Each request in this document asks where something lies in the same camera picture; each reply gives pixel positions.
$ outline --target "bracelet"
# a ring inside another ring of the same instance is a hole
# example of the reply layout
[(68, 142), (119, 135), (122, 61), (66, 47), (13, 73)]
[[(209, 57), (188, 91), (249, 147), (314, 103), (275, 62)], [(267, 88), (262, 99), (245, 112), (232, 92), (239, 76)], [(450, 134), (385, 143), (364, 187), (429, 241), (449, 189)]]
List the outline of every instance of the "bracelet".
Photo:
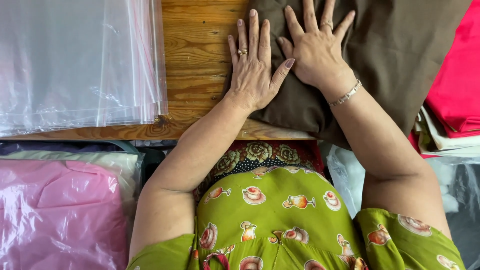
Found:
[(358, 89), (360, 88), (361, 86), (361, 82), (360, 80), (357, 79), (357, 84), (355, 85), (355, 87), (353, 87), (352, 90), (350, 90), (350, 92), (346, 93), (343, 97), (339, 98), (337, 101), (333, 102), (333, 103), (328, 103), (328, 105), (330, 106), (336, 106), (336, 105), (340, 105), (342, 104), (343, 102), (347, 101), (350, 99), (351, 96), (353, 96), (353, 94), (355, 94)]

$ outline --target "folded brown cloth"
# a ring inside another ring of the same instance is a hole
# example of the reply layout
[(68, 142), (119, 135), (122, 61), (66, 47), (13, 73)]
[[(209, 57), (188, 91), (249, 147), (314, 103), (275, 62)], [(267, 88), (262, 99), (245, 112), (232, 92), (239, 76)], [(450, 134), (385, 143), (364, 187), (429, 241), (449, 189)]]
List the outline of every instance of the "folded brown cloth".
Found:
[[(314, 1), (317, 20), (321, 18), (324, 3), (324, 0)], [(405, 135), (413, 127), (415, 116), (470, 3), (470, 0), (336, 1), (335, 26), (349, 11), (357, 13), (342, 43), (343, 58)], [(250, 0), (247, 9), (256, 9), (260, 22), (270, 20), (272, 72), (286, 59), (275, 39), (284, 36), (291, 40), (283, 13), (287, 5), (293, 8), (303, 25), (301, 0)], [(286, 77), (272, 102), (250, 117), (307, 131), (317, 138), (349, 148), (320, 91), (303, 84), (293, 72)]]

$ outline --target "wooden table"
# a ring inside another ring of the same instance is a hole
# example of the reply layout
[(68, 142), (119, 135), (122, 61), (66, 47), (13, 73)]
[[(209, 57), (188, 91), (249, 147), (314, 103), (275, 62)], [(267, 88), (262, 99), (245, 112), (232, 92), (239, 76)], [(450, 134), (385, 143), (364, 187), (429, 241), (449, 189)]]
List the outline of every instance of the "wooden table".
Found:
[[(248, 0), (162, 0), (168, 115), (156, 124), (86, 127), (14, 139), (178, 139), (221, 99), (231, 65), (227, 35), (237, 34)], [(305, 132), (248, 119), (237, 139), (303, 139)]]

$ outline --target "gold ring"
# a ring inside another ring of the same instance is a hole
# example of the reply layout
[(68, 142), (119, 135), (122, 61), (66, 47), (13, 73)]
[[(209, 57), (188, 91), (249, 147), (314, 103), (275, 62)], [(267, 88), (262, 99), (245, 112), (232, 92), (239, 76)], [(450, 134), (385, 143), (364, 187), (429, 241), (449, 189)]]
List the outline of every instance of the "gold ring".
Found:
[(320, 27), (324, 26), (324, 25), (328, 25), (330, 27), (330, 29), (332, 29), (332, 32), (333, 32), (333, 23), (332, 21), (326, 21), (324, 23), (321, 23), (320, 24)]
[(248, 54), (248, 49), (246, 49), (246, 48), (240, 49), (237, 53), (239, 54), (239, 56), (242, 56), (244, 54)]

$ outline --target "woman's left hand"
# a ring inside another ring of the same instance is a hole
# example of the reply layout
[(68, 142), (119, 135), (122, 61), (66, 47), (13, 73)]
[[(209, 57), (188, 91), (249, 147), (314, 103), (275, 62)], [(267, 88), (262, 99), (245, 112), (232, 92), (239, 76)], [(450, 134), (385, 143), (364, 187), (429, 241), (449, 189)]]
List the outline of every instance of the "woman's left hand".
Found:
[(240, 50), (247, 49), (248, 54), (239, 56), (233, 36), (228, 36), (233, 75), (231, 88), (225, 98), (251, 113), (263, 109), (277, 95), (295, 60), (285, 60), (272, 76), (270, 22), (264, 20), (259, 31), (257, 11), (250, 11), (250, 43), (245, 22), (240, 19), (237, 26)]

